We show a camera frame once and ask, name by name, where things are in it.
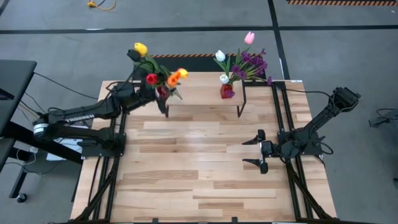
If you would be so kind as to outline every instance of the wooden tabletop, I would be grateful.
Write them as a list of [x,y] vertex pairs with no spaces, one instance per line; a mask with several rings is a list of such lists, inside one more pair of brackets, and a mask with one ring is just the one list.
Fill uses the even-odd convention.
[[[109,82],[103,82],[100,98],[107,94]],[[304,89],[303,83],[286,81],[286,85]],[[305,126],[311,120],[305,94],[288,91],[288,95],[295,127]],[[231,106],[174,106],[170,118],[158,111],[156,103],[132,111],[127,118],[127,146],[119,165],[111,221],[230,222],[231,217],[253,222],[294,221],[284,164],[278,158],[267,159],[269,171],[260,174],[256,166],[242,162],[259,157],[258,146],[243,146],[242,142],[263,129],[267,139],[277,143],[278,132],[271,88],[247,87],[246,96],[240,118]],[[105,120],[93,123],[94,129],[107,126]],[[302,160],[309,191],[335,216],[323,165],[313,156],[302,156]],[[83,163],[71,218],[87,206],[96,161],[89,158]],[[302,194],[297,192],[305,217]],[[100,217],[104,211],[102,203]]]
[[167,100],[169,106],[172,105],[234,105],[243,104],[243,87],[241,81],[233,83],[235,96],[229,99],[220,97],[220,75],[224,72],[190,72],[189,77],[180,79],[181,85],[177,87],[182,100],[177,96],[172,96]]

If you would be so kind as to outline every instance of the red tulip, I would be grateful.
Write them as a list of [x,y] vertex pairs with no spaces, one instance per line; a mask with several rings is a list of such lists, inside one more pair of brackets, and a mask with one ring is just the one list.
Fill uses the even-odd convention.
[[148,74],[147,75],[147,83],[150,85],[155,85],[157,83],[157,75],[156,74]]

